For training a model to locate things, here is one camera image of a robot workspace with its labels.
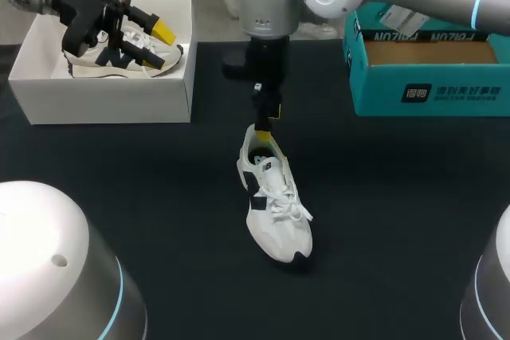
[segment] black cloth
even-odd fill
[[[84,210],[143,293],[151,340],[460,339],[459,306],[510,203],[507,119],[358,118],[339,41],[294,41],[274,135],[315,216],[308,273],[245,225],[248,85],[199,44],[192,124],[31,127],[0,49],[0,182]]]

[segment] shoe box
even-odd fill
[[[372,11],[350,15],[343,40],[357,115],[510,115],[508,37],[432,21],[443,29],[380,38]]]
[[[191,0],[133,0],[132,5],[161,17],[184,48],[181,61],[157,78],[72,78],[61,49],[65,27],[58,18],[38,15],[9,76],[32,124],[190,122],[197,54]],[[131,24],[126,18],[124,23]]]

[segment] white shoelace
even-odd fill
[[[291,187],[287,187],[280,193],[273,193],[261,186],[260,191],[268,198],[268,204],[275,218],[290,218],[295,222],[300,221],[303,216],[309,221],[313,219],[306,208],[300,204],[296,184],[291,180]]]
[[[124,40],[130,42],[131,44],[135,45],[138,48],[147,48],[152,53],[156,54],[156,50],[154,48],[154,43],[150,39],[149,35],[143,33],[142,31],[138,31],[137,29],[130,27],[129,25],[126,25],[123,27],[124,30]],[[147,70],[144,66],[142,66],[142,72],[143,74],[148,78],[151,79],[149,74],[147,73]]]

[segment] label sticker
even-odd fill
[[[429,19],[428,16],[420,14],[419,12],[414,12],[399,6],[392,6],[382,16],[380,22],[386,27],[400,32],[404,36],[411,37],[422,28]]]

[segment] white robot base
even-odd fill
[[[510,338],[510,207],[478,261],[460,313],[464,340]]]
[[[145,340],[131,277],[62,192],[0,184],[0,338]]]

